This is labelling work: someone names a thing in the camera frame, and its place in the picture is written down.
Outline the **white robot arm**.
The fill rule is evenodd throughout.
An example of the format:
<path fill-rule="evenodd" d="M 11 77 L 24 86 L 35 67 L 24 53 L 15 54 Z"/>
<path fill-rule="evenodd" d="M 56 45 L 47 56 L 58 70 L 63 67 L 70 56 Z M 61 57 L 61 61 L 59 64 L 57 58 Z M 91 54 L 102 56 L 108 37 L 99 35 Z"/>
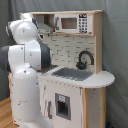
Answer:
<path fill-rule="evenodd" d="M 11 75 L 11 105 L 19 128 L 54 128 L 41 113 L 37 72 L 51 65 L 50 48 L 38 41 L 37 21 L 31 13 L 6 26 L 15 45 L 0 49 L 0 68 Z"/>

